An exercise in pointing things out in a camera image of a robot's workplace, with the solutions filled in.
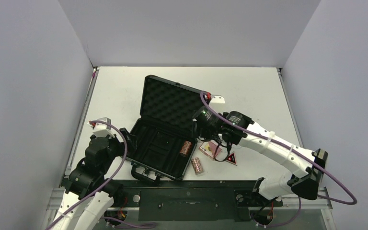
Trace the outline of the red playing card box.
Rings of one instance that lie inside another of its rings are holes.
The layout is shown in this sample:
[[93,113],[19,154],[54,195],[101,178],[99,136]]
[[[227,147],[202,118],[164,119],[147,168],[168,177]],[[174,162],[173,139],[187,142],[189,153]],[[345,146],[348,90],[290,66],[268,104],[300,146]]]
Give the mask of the red playing card box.
[[198,149],[211,160],[217,157],[222,151],[222,147],[218,147],[216,141],[203,142]]

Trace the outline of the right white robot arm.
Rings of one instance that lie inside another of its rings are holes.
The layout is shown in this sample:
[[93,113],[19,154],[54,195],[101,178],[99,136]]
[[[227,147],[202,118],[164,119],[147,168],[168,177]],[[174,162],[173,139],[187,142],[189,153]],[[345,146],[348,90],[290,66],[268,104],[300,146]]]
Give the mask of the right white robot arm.
[[325,167],[328,154],[293,145],[237,111],[214,114],[202,106],[193,115],[194,131],[204,139],[221,138],[227,148],[245,147],[268,157],[287,169],[276,178],[259,178],[251,191],[258,205],[280,196],[295,194],[316,200],[323,177],[318,167]]

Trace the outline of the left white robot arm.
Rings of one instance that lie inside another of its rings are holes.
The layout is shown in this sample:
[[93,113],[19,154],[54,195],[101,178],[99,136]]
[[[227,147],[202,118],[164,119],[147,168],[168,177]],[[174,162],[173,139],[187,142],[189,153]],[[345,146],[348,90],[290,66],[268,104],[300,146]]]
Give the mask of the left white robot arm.
[[125,159],[137,149],[137,137],[125,128],[118,133],[122,141],[108,127],[94,128],[84,158],[62,181],[63,199],[47,229],[91,230],[110,206],[125,202],[123,185],[105,175],[116,157]]

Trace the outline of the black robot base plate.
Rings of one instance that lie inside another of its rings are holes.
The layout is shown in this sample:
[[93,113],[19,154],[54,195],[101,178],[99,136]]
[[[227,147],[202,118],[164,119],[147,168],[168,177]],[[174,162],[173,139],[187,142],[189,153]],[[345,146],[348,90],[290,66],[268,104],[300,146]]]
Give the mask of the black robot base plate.
[[127,219],[138,211],[139,221],[249,221],[272,214],[282,207],[279,199],[269,202],[254,190],[255,181],[161,181],[158,185],[122,180],[123,191],[105,216]]

